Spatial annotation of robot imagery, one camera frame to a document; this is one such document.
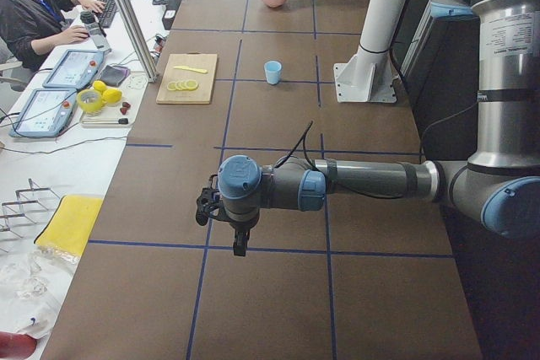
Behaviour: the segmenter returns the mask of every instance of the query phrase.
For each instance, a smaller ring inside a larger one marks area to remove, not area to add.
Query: cup
[[[267,77],[267,82],[277,84],[281,79],[281,62],[268,61],[264,64],[264,74]]]

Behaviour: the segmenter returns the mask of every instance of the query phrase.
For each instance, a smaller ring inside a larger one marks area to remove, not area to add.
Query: red cup
[[[35,352],[37,340],[28,335],[0,332],[0,358],[23,360]]]

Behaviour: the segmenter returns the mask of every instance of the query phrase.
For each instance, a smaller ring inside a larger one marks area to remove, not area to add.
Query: black shirt
[[[48,54],[37,55],[31,41],[62,32],[64,18],[61,10],[73,8],[70,0],[44,0],[53,16],[40,0],[0,0],[0,37],[9,50],[27,67],[37,71]]]

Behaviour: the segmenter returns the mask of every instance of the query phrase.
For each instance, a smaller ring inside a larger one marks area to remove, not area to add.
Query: keyboard
[[[101,27],[104,29],[111,27],[112,20],[115,18],[115,13],[118,9],[115,0],[100,0],[105,2],[105,11],[103,13],[95,13],[95,16],[100,21]]]

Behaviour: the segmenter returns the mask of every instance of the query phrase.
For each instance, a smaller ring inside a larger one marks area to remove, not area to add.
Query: label
[[[480,61],[520,54],[540,55],[540,12],[501,17],[480,25]]]

